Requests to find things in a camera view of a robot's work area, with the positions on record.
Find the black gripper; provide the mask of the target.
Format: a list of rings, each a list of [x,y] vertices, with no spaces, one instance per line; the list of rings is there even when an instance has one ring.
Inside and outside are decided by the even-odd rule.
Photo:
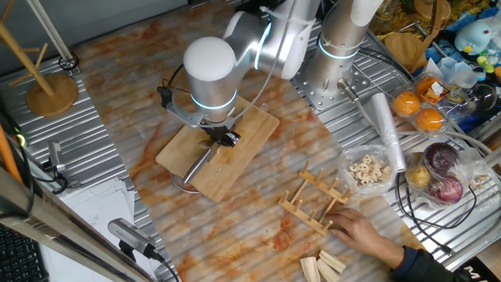
[[[213,140],[219,140],[218,143],[221,146],[234,147],[241,138],[241,136],[238,133],[232,131],[231,129],[228,129],[225,125],[215,126],[215,127],[207,126],[206,128],[203,128],[203,130]]]

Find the bare person hand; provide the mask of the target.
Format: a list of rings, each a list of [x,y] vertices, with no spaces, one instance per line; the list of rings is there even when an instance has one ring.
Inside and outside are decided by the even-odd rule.
[[[333,234],[351,249],[377,258],[392,268],[395,267],[393,251],[396,250],[398,259],[403,249],[381,236],[367,217],[359,211],[342,208],[330,211],[327,217],[333,221]]]

